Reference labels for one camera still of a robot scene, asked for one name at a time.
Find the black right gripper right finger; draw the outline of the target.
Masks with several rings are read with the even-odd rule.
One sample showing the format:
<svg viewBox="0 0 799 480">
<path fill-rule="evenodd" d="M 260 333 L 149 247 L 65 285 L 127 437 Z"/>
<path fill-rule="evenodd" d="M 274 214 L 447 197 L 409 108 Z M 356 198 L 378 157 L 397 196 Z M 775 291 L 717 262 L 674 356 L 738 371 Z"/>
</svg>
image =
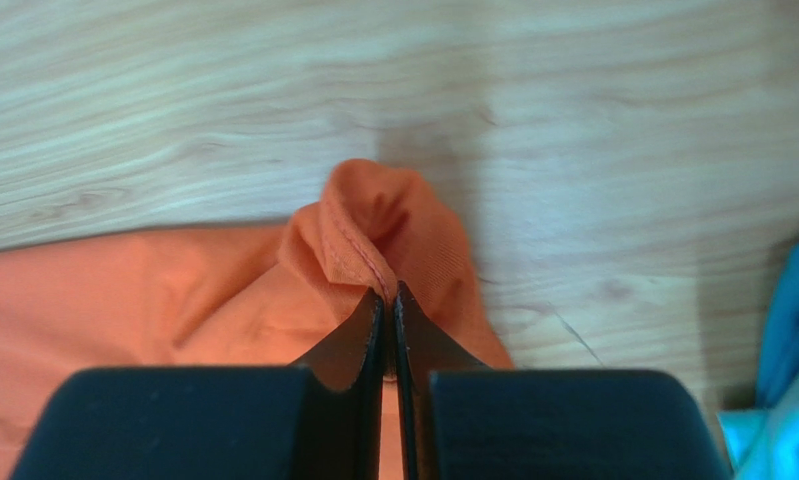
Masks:
<svg viewBox="0 0 799 480">
<path fill-rule="evenodd" d="M 655 370 L 501 370 L 400 285 L 393 307 L 409 479 L 727 479 L 701 411 Z"/>
</svg>

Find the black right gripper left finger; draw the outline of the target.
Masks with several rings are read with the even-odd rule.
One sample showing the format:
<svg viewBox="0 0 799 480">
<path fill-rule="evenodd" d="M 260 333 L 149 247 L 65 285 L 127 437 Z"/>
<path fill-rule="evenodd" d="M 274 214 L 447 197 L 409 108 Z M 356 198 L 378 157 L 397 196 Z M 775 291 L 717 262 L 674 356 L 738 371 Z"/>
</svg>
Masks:
<svg viewBox="0 0 799 480">
<path fill-rule="evenodd" d="M 95 368 L 52 395 L 15 479 L 373 479 L 384 304 L 286 366 Z"/>
</svg>

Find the orange t shirt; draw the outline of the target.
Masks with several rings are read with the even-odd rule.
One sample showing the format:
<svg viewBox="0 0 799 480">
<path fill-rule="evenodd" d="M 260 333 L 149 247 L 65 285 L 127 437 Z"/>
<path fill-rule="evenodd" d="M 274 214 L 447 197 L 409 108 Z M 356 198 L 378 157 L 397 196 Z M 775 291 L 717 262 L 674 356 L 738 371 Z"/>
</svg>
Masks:
<svg viewBox="0 0 799 480">
<path fill-rule="evenodd" d="M 92 366 L 286 364 L 367 290 L 405 283 L 483 362 L 512 366 L 458 216 L 417 172 L 332 171 L 285 223 L 148 230 L 0 252 L 0 479 L 52 392 Z"/>
</svg>

